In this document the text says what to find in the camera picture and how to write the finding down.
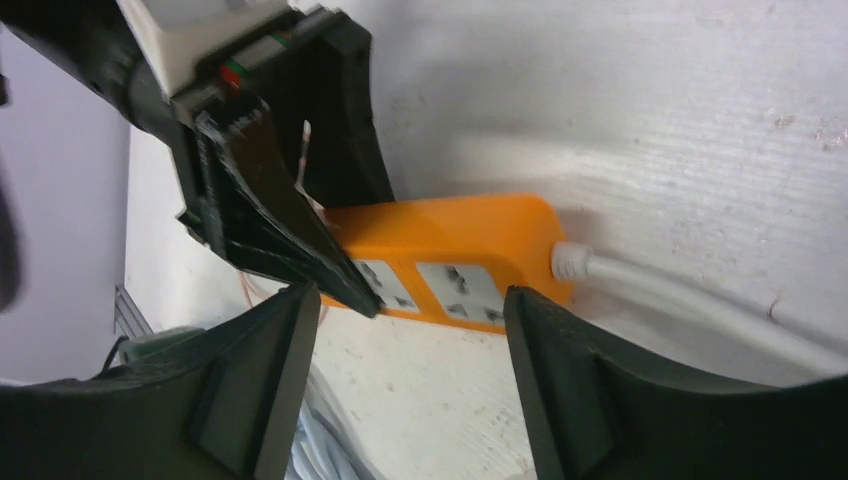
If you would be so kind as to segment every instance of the wire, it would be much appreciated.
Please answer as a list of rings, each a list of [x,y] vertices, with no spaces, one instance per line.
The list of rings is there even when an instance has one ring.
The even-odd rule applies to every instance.
[[[560,243],[552,257],[554,276],[622,282],[660,297],[696,315],[679,317],[706,326],[755,348],[825,375],[848,372],[848,359],[721,300],[704,290],[676,282],[649,269],[594,254],[585,245]]]
[[[248,286],[247,277],[244,275],[244,272],[239,272],[239,283],[241,284],[241,293],[244,294],[244,301],[248,307],[253,308],[253,299],[250,298],[250,287]]]
[[[126,335],[121,335],[115,340],[115,344],[112,345],[112,348],[109,350],[109,353],[106,355],[106,361],[103,362],[103,368],[100,369],[101,372],[105,372],[112,368],[112,362],[115,361],[115,355],[118,354],[118,349],[121,348],[121,344],[129,340],[130,337]]]
[[[312,449],[312,453],[315,455],[321,470],[329,475],[332,480],[338,480],[339,476],[336,474],[336,468],[326,449],[326,440],[324,438],[326,431],[323,427],[315,423],[306,402],[303,402],[300,405],[300,414],[297,419],[299,424],[303,427],[303,431],[306,433],[306,439],[309,447]]]

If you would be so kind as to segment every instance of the white wall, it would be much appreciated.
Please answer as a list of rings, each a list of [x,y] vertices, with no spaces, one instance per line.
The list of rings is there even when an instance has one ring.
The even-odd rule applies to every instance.
[[[0,109],[0,167],[22,233],[25,281],[22,298],[0,314],[0,378],[85,378],[114,341],[129,128],[8,32],[0,62],[12,97]]]
[[[576,240],[848,339],[844,0],[322,3],[374,34],[401,197],[536,192]],[[612,310],[583,313],[725,373],[768,368]]]

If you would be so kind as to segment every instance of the white cable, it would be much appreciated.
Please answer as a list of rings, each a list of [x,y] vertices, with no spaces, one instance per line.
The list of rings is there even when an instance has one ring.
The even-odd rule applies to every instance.
[[[758,318],[704,290],[689,287],[651,270],[596,256],[591,247],[559,243],[552,257],[554,276],[560,280],[606,279],[625,283],[684,307],[703,318],[706,326],[755,348],[829,376],[848,372],[848,359],[777,325]]]
[[[306,439],[309,447],[312,449],[312,454],[318,461],[318,465],[324,475],[330,480],[339,480],[339,475],[336,467],[333,464],[330,454],[327,453],[327,441],[324,438],[324,428],[315,422],[312,418],[312,413],[309,411],[306,402],[300,405],[300,414],[298,421],[303,426],[303,431],[306,433]]]
[[[304,399],[286,480],[359,480],[339,440],[316,420]]]

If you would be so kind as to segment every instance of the power strip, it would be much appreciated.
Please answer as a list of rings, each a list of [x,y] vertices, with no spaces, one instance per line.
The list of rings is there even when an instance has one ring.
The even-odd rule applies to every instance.
[[[386,315],[505,333],[510,286],[533,287],[561,305],[571,297],[573,285],[551,271],[551,252],[565,234],[539,197],[415,200],[324,214]]]

